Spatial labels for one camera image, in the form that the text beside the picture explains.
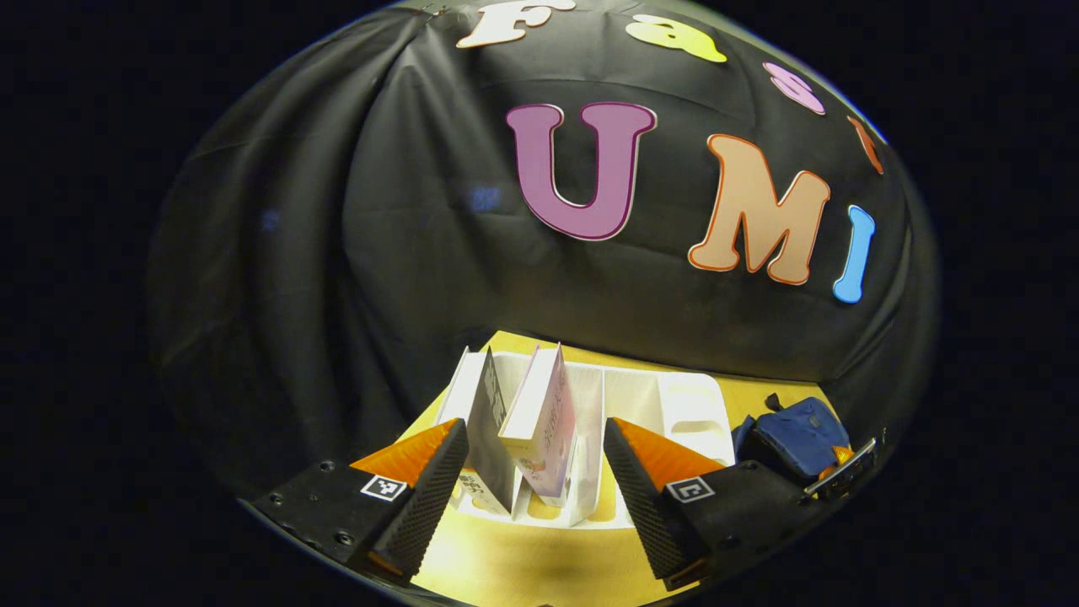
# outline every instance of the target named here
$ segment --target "book cover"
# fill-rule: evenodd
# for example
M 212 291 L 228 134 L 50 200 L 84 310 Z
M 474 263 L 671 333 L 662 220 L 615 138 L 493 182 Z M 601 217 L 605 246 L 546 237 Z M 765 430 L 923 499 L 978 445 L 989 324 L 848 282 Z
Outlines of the book cover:
M 465 420 L 469 445 L 459 475 L 462 487 L 480 508 L 509 515 L 516 467 L 498 440 L 506 406 L 490 348 L 486 353 L 465 349 L 457 363 L 436 424 L 457 417 Z
M 537 348 L 498 439 L 547 506 L 565 506 L 566 471 L 576 449 L 575 424 L 562 347 Z

